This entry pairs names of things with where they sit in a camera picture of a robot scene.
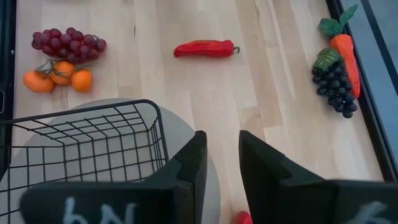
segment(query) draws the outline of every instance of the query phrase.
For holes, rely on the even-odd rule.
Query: red pepper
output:
[[[230,40],[194,40],[186,44],[179,45],[174,50],[174,57],[181,57],[185,55],[204,55],[208,57],[229,57],[241,50],[239,47],[234,47]]]

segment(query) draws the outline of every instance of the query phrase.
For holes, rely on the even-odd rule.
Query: orange carrot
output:
[[[358,5],[351,6],[342,13],[339,21],[336,19],[322,19],[319,23],[321,32],[332,38],[331,47],[337,50],[344,59],[348,80],[353,85],[351,93],[358,98],[361,94],[361,83],[359,81],[358,68],[354,56],[354,44],[349,35],[343,34],[343,28],[354,16]]]
[[[351,37],[346,34],[336,35],[332,38],[330,45],[337,50],[344,59],[348,80],[353,85],[351,93],[358,98],[361,94],[361,82],[354,56],[354,45]]]

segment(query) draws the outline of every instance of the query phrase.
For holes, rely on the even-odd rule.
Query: light wood surface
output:
[[[310,67],[328,45],[317,24],[324,0],[18,0],[15,117],[104,98],[147,98],[208,133],[220,180],[220,223],[248,210],[238,134],[247,129],[324,178],[381,180],[360,111],[344,119],[315,93]],[[91,68],[93,91],[36,94],[24,72],[45,61],[35,31],[75,27],[108,42]],[[174,58],[195,39],[231,39],[226,59]],[[16,133],[14,142],[25,141]]]

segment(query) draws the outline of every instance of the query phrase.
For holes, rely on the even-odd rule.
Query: carrot leaves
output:
[[[347,22],[354,16],[356,9],[358,8],[358,4],[351,6],[340,16],[340,24],[341,26],[345,26]]]
[[[341,55],[337,52],[337,50],[326,48],[318,54],[318,58],[313,66],[326,71],[330,65],[333,65],[333,63],[337,62],[340,58]]]
[[[318,27],[323,34],[329,37],[343,33],[343,27],[336,19],[322,19]]]

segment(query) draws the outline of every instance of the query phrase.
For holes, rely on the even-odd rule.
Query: wire basket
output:
[[[8,167],[0,170],[0,223],[23,223],[19,199],[35,185],[142,182],[169,159],[159,107],[148,100],[0,123],[10,128],[32,137],[0,148],[9,155],[0,161]]]

